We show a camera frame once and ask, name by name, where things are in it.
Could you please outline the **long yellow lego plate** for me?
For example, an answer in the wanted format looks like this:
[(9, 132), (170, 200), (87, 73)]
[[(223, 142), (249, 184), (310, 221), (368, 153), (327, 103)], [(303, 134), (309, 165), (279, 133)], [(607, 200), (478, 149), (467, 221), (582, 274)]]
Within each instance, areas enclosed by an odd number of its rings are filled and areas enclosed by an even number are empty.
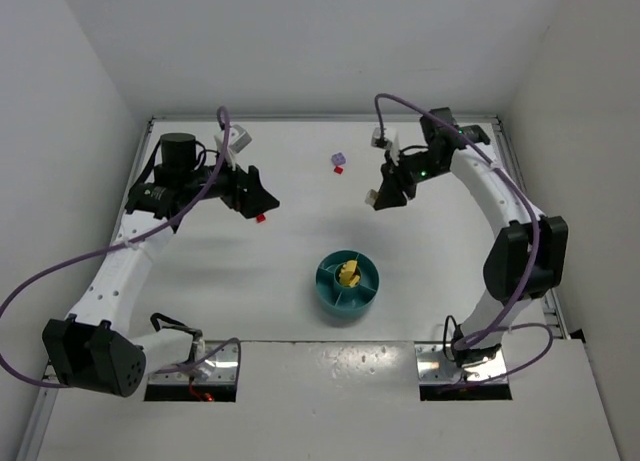
[(338, 282), (343, 287), (353, 288), (360, 283), (361, 276), (354, 274), (353, 276), (347, 277), (339, 277)]

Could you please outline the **small yellow lego brick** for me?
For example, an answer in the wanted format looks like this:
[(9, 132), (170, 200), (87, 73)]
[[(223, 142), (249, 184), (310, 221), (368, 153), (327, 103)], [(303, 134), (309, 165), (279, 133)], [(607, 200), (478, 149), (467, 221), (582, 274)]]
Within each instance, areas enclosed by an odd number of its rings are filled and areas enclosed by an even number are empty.
[(345, 262), (340, 270), (339, 277), (351, 277), (354, 274), (358, 274), (358, 263), (356, 260), (349, 260)]

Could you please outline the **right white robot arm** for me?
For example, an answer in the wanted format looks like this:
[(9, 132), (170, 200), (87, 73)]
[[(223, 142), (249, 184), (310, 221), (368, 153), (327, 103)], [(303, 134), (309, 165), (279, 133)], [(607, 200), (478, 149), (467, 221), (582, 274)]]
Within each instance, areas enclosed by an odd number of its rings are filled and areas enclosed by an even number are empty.
[(569, 229), (548, 216), (517, 187), (498, 161), (486, 132), (459, 126), (450, 109), (431, 110), (419, 120), (424, 145), (402, 148), (396, 131), (376, 127), (371, 144), (384, 150), (382, 183), (369, 193), (374, 210), (403, 207), (420, 183), (451, 174), (481, 209), (494, 242), (482, 268), (484, 292), (471, 314), (454, 329), (445, 352), (457, 366), (490, 359), (506, 332), (518, 329), (520, 313), (562, 279)]

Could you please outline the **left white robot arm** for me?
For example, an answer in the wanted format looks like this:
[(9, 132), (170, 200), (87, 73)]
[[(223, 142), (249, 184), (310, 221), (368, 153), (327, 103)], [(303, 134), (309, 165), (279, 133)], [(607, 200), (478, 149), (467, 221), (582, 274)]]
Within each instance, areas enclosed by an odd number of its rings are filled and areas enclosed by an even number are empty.
[(188, 133), (165, 133), (129, 189), (116, 240), (81, 299), (63, 320), (51, 319), (42, 339), (65, 387), (131, 396), (153, 373), (196, 373), (206, 356), (201, 330), (155, 313), (153, 333), (132, 338), (131, 316), (154, 261), (177, 232), (179, 213), (220, 199), (246, 219), (279, 207), (255, 166), (237, 155), (252, 138), (240, 125), (214, 137), (216, 163)]

